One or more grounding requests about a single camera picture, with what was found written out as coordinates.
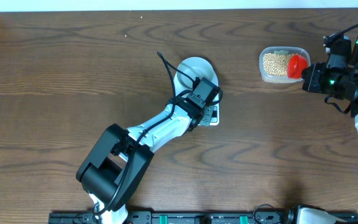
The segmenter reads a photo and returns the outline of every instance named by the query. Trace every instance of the brown tabletop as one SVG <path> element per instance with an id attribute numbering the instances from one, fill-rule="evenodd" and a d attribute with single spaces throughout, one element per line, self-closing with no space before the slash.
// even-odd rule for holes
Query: brown tabletop
<path id="1" fill-rule="evenodd" d="M 288 45 L 325 61 L 322 36 L 355 23 L 358 9 L 0 13 L 0 223 L 92 206 L 75 172 L 101 133 L 143 123 L 171 97 L 157 50 L 174 65 L 213 64 L 221 120 L 164 145 L 128 205 L 356 211 L 354 120 L 301 83 L 263 82 L 258 64 Z"/>

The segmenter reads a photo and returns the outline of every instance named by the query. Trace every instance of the white backdrop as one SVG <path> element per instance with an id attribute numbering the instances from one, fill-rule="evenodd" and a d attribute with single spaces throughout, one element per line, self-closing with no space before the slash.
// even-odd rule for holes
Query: white backdrop
<path id="1" fill-rule="evenodd" d="M 358 7 L 358 0 L 0 0 L 0 12 Z"/>

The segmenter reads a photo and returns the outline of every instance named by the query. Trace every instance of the wooden table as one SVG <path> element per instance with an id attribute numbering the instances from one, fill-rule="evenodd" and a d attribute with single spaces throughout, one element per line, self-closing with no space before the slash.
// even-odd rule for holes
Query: wooden table
<path id="1" fill-rule="evenodd" d="M 258 64 L 278 45 L 325 61 L 322 36 L 356 23 L 358 9 L 0 13 L 0 223 L 90 208 L 75 172 L 101 133 L 148 120 L 171 97 L 157 50 L 174 65 L 213 64 L 221 123 L 161 148 L 130 206 L 356 211 L 354 120 L 301 83 L 263 82 Z"/>

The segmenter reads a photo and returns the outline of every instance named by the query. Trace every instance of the container of beans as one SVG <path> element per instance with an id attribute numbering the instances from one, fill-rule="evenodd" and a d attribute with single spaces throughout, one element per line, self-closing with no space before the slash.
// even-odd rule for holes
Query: container of beans
<path id="1" fill-rule="evenodd" d="M 299 47 L 268 47 L 259 56 L 259 70 L 262 80 L 269 83 L 296 83 L 301 78 L 289 78 L 287 75 L 288 62 L 292 56 L 298 54 L 308 61 L 310 57 L 307 51 Z"/>

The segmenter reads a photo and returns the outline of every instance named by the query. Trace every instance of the red object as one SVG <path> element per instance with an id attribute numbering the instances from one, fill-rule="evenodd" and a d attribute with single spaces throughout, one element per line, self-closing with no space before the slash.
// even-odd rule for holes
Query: red object
<path id="1" fill-rule="evenodd" d="M 294 55 L 288 62 L 287 75 L 289 78 L 301 78 L 302 70 L 308 67 L 308 61 L 300 56 Z"/>

